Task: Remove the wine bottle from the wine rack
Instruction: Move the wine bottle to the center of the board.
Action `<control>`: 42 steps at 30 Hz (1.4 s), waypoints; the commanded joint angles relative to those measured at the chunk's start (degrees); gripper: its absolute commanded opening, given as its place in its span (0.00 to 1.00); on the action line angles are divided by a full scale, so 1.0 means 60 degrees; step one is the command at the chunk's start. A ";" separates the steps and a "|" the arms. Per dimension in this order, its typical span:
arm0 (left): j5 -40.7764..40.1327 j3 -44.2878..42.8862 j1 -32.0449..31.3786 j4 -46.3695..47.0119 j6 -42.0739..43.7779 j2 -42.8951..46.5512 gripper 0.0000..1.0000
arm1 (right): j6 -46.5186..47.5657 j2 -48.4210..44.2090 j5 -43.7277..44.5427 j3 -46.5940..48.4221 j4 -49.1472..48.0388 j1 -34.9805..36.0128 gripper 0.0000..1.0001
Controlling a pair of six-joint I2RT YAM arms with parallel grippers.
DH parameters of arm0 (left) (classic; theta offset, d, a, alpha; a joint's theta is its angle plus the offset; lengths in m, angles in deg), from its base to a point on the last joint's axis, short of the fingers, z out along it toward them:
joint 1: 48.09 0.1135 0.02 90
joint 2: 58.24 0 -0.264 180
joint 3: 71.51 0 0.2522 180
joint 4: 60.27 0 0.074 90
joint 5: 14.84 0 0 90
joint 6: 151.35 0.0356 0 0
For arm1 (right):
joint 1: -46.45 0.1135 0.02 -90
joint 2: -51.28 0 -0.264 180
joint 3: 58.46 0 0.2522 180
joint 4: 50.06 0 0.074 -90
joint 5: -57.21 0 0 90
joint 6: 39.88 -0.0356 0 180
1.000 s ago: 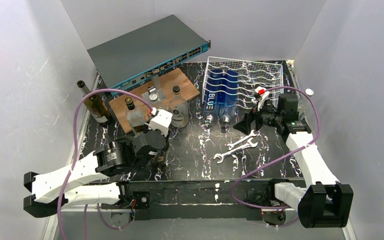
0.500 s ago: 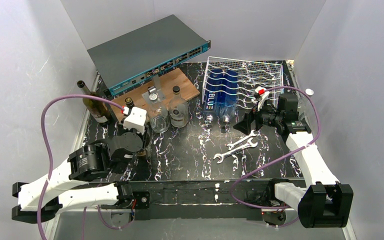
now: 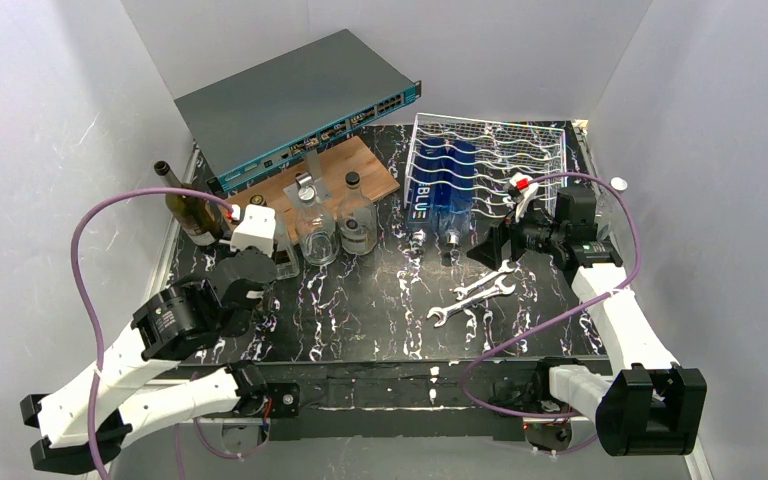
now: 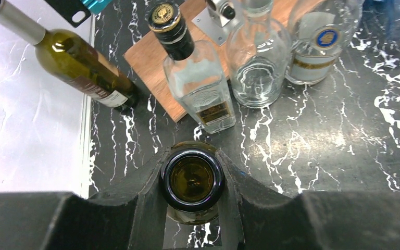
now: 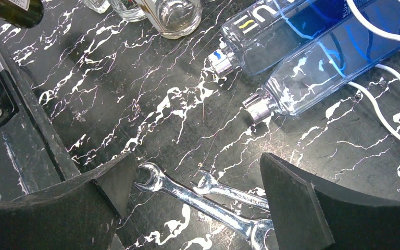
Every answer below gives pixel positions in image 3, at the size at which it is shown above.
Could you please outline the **clear bottle white cap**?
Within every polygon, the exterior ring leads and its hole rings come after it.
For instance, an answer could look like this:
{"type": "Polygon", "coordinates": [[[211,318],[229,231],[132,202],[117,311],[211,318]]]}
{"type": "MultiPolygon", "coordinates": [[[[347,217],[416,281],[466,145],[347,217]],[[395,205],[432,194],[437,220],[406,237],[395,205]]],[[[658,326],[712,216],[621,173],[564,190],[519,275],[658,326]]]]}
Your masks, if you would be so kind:
{"type": "Polygon", "coordinates": [[[298,191],[301,206],[297,209],[295,230],[302,256],[314,266],[331,264],[340,248],[333,214],[318,200],[314,186],[298,191]]]}

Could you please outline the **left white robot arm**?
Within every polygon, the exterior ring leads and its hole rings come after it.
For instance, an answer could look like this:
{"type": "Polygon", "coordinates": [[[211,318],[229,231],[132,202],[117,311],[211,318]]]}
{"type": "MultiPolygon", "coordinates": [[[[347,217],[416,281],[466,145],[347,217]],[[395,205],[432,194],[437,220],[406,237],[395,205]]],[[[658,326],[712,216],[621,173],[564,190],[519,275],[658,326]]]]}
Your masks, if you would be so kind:
{"type": "Polygon", "coordinates": [[[244,335],[276,278],[273,260],[249,248],[152,296],[105,350],[102,367],[90,365],[56,392],[21,401],[24,423],[41,434],[30,448],[34,469],[84,474],[96,459],[109,463],[176,423],[214,413],[260,414],[270,395],[250,361],[172,387],[143,388],[220,338],[244,335]]]}

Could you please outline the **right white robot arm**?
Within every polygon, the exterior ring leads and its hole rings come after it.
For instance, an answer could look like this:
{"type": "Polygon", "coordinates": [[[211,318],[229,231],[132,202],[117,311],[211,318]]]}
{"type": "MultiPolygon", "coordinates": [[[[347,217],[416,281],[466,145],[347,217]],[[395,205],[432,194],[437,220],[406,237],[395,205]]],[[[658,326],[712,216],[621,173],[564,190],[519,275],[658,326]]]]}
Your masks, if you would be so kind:
{"type": "Polygon", "coordinates": [[[562,188],[548,213],[535,204],[537,190],[529,179],[512,181],[514,209],[469,254],[492,267],[500,266],[503,253],[513,260],[527,251],[551,256],[594,322],[613,379],[578,359],[548,357],[538,362],[524,399],[505,393],[494,397],[493,407],[506,416],[524,407],[534,407],[534,417],[580,414],[610,456],[690,454],[707,394],[703,374],[682,367],[645,318],[619,252],[600,232],[596,194],[562,188]]]}

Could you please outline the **clear liquor bottle black cap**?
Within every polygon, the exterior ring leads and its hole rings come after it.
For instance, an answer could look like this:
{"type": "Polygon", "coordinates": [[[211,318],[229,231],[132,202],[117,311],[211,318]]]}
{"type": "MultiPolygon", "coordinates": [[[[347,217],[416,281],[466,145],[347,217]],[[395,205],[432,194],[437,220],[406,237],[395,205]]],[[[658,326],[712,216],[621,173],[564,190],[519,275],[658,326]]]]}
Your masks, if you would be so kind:
{"type": "Polygon", "coordinates": [[[345,175],[347,191],[337,206],[337,225],[343,249],[353,255],[369,254],[377,244],[378,222],[374,203],[360,187],[356,171],[345,175]]]}

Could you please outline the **dark wine bottle gold label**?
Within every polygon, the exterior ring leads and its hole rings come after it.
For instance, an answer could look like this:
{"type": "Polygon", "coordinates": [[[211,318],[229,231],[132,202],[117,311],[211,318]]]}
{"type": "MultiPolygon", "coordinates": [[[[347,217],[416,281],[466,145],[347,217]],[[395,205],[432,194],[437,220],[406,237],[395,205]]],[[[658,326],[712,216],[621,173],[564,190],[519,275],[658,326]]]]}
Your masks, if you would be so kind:
{"type": "MultiPolygon", "coordinates": [[[[193,190],[190,184],[179,180],[166,161],[155,162],[153,170],[167,187],[193,190]]],[[[196,246],[213,246],[222,238],[220,222],[206,200],[180,194],[166,194],[165,203],[181,229],[196,246]]]]}

